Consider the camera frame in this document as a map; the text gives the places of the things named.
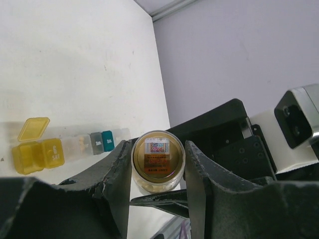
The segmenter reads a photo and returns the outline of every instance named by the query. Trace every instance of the camera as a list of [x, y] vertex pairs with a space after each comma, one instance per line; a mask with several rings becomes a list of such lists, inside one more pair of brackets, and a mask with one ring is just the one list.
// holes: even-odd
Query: camera
[[288, 90], [275, 108], [275, 117], [290, 148], [319, 139], [319, 85]]

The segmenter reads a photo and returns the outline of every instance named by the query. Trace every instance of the camera lens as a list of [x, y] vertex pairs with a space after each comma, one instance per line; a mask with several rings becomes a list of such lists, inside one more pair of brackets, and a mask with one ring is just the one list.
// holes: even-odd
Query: camera lens
[[300, 130], [299, 130], [298, 126], [294, 127], [294, 135], [297, 136], [297, 137], [300, 135]]
[[288, 117], [290, 115], [290, 111], [289, 111], [289, 108], [287, 106], [283, 107], [283, 112], [284, 112], [285, 117]]

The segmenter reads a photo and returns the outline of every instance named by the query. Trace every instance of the open lid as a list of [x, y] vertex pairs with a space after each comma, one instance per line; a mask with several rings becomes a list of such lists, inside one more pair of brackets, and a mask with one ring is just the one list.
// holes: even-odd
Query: open lid
[[47, 117], [27, 119], [18, 136], [19, 142], [40, 139], [49, 123], [50, 119]]

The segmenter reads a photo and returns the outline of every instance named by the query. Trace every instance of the white tabletop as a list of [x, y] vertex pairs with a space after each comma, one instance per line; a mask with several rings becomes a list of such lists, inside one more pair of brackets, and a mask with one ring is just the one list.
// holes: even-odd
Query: white tabletop
[[[151, 17], [133, 0], [0, 1], [0, 176], [20, 176], [10, 149], [33, 117], [51, 119], [43, 138], [169, 128]], [[105, 156], [31, 176], [59, 183]], [[131, 207], [128, 238], [148, 239], [171, 217]]]

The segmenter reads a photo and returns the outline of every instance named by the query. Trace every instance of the black camera face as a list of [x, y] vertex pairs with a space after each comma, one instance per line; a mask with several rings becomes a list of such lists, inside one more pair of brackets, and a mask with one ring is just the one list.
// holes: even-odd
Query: black camera face
[[276, 106], [275, 117], [290, 148], [311, 138], [312, 128], [291, 91], [287, 91]]

